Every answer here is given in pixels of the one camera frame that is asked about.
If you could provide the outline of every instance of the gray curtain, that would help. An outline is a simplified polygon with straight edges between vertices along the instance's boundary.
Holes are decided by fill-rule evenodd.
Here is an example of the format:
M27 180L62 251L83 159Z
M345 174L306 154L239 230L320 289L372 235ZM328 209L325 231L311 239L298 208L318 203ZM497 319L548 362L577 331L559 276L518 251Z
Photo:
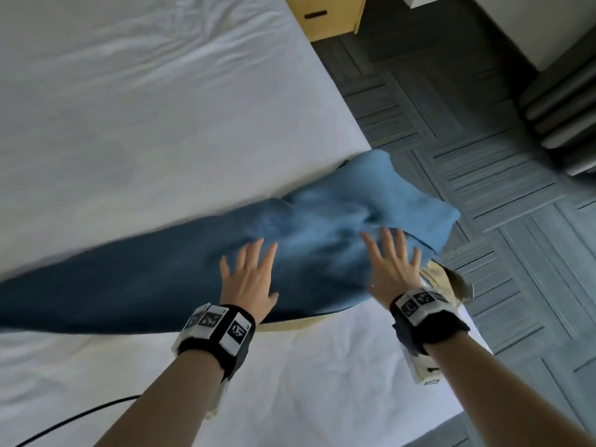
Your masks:
M519 106L568 174L596 172L596 27L537 76Z

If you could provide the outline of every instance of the mattress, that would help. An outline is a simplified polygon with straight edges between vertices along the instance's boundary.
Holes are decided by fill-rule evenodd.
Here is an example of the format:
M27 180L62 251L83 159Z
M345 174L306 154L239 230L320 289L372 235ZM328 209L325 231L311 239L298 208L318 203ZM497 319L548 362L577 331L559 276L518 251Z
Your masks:
M3 277L369 149L284 0L0 0L0 55ZM142 392L174 338L0 334L0 445ZM90 446L126 406L32 445ZM412 382L368 301L259 333L196 445L396 447L460 411L447 385Z

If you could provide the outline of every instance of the yellow wooden cabinet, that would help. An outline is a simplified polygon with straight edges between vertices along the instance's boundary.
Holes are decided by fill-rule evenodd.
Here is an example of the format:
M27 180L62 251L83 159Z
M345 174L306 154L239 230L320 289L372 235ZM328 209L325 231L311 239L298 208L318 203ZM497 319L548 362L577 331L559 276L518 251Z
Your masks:
M358 31L366 0L286 0L305 35L313 42Z

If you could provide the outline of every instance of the person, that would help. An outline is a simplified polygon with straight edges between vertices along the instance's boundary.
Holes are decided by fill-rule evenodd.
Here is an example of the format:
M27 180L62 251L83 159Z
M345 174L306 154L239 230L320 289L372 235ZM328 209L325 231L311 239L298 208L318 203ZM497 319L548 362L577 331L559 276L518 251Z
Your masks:
M369 292L384 308L390 309L396 296L420 288L420 251L416 248L408 262L402 231L397 231L394 241L390 231L382 229L383 253L369 235L361 236L372 267ZM220 262L220 304L242 308L255 323L263 321L277 301L276 294L269 295L277 244L268 248L259 265L262 244L260 239L245 245L234 272L229 270L225 256ZM447 339L425 343L423 348L489 447L596 446L590 436L501 365L466 330L456 330ZM191 446L223 377L224 369L214 355L200 349L185 350L95 447Z

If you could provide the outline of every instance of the cord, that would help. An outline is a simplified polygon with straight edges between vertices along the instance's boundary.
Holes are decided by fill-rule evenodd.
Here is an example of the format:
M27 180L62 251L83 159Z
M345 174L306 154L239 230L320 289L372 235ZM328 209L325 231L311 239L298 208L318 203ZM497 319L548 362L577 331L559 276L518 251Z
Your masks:
M114 400L112 402L104 403L103 405L99 405L94 408L88 409L87 411L84 411L82 413L79 413L77 415L73 415L72 417L70 417L66 420L63 420L62 422L59 422L56 425L52 425L50 428L46 428L44 431L39 432L37 435L31 436L29 439L24 440L22 443L16 445L15 447L25 447L27 444L31 444L34 440L37 440L40 437L45 436L48 433L51 433L52 431L65 426L66 424L74 422L75 420L80 419L81 417L95 413L96 411L99 411L100 409L104 409L104 408L108 408L113 405L117 405L118 403L124 403L124 402L128 402L130 400L136 400L139 397L140 397L140 395L132 395L130 397L121 398L118 400Z

